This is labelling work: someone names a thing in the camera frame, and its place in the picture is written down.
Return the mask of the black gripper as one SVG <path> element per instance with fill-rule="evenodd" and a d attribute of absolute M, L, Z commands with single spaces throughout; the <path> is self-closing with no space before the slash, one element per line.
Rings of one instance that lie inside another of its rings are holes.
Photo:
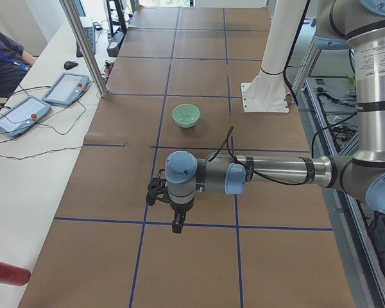
<path fill-rule="evenodd" d="M 190 200 L 187 203 L 183 204 L 170 201 L 170 206 L 175 212 L 174 219 L 172 222 L 172 232 L 176 234 L 181 234 L 184 227 L 186 214 L 189 210 L 192 209 L 193 201 Z"/>

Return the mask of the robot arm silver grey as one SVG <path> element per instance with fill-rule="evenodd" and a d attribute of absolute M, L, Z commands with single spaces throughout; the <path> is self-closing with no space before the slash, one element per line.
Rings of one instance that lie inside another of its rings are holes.
<path fill-rule="evenodd" d="M 252 157 L 176 151 L 165 164 L 165 201 L 180 233 L 196 191 L 241 194 L 251 180 L 317 184 L 343 191 L 385 214 L 385 1 L 320 1 L 317 34 L 354 50 L 358 150 L 351 156 Z"/>

